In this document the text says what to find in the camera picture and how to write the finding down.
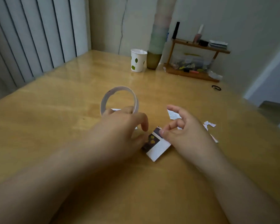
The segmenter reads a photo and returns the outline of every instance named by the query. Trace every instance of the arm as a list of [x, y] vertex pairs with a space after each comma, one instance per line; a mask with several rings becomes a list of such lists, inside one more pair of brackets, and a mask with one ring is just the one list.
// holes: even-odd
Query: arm
[[[280, 223], [277, 203], [226, 159], [199, 120], [183, 108], [167, 109], [182, 119], [166, 125], [161, 136], [205, 174], [230, 223]], [[178, 126], [183, 130], [172, 131]]]
[[49, 223], [83, 177], [140, 149], [148, 134], [131, 136], [139, 124], [147, 131], [148, 119], [132, 110], [106, 110], [84, 137], [0, 184], [0, 223]]

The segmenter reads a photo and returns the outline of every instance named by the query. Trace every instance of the paper piece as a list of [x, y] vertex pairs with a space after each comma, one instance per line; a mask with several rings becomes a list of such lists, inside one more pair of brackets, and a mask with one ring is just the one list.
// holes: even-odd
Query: paper piece
[[160, 127], [154, 129], [154, 131], [148, 136], [148, 142], [142, 147], [142, 150], [146, 152], [153, 162], [155, 162], [171, 145], [161, 137], [159, 134], [160, 129]]
[[[203, 126], [205, 127], [205, 129], [206, 129], [207, 131], [208, 131], [208, 125], [211, 125], [212, 127], [215, 127], [215, 126], [216, 126], [216, 124], [213, 124], [213, 123], [211, 123], [211, 122], [209, 122], [209, 121], [205, 121], [204, 124], [203, 124]], [[215, 143], [219, 143], [218, 140], [215, 139], [215, 138], [213, 137], [213, 135], [211, 135], [211, 136], [212, 136], [212, 138], [214, 139]]]
[[113, 111], [119, 111], [119, 110], [121, 110], [121, 109], [119, 109], [119, 108], [112, 108], [112, 110], [113, 110]]
[[179, 113], [170, 111], [170, 110], [168, 110], [168, 109], [167, 109], [167, 111], [168, 111], [168, 114], [169, 114], [170, 119], [173, 119], [173, 120], [174, 120], [174, 119], [182, 119], [182, 117], [180, 117]]

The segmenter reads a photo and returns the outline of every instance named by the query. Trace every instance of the tape roll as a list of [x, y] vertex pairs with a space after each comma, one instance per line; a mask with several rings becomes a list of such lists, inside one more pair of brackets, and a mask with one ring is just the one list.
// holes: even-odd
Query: tape roll
[[117, 87], [114, 87], [113, 89], [109, 90], [105, 94], [105, 96], [103, 97], [103, 99], [101, 101], [101, 115], [103, 115], [103, 113], [106, 110], [106, 104], [107, 104], [107, 101], [108, 101], [109, 97], [111, 97], [113, 94], [115, 94], [117, 91], [120, 91], [120, 90], [126, 90], [126, 91], [129, 91], [131, 94], [133, 94], [133, 96], [134, 96], [134, 109], [133, 109], [133, 113], [137, 113], [138, 112], [139, 101], [138, 101], [138, 98], [136, 97], [136, 94], [129, 87], [117, 86]]

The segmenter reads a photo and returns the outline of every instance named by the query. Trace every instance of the gray wall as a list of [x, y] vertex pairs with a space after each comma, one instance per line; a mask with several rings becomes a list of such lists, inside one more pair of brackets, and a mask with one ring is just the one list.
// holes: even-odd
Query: gray wall
[[[118, 53], [126, 0], [89, 0], [92, 48]], [[131, 48], [148, 49], [157, 0], [128, 0], [123, 21], [121, 55]], [[243, 94], [280, 46], [280, 0], [177, 0], [169, 37], [180, 21], [178, 38], [192, 40], [201, 24], [203, 39], [226, 41], [231, 54], [220, 54], [213, 70]], [[167, 60], [171, 41], [165, 44]], [[176, 46], [176, 51], [214, 53]]]

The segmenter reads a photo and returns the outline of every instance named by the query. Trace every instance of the paper cup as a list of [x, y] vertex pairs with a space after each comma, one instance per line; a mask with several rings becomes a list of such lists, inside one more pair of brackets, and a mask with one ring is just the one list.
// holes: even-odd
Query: paper cup
[[135, 72], [143, 71], [147, 52], [142, 49], [131, 49], [131, 70]]

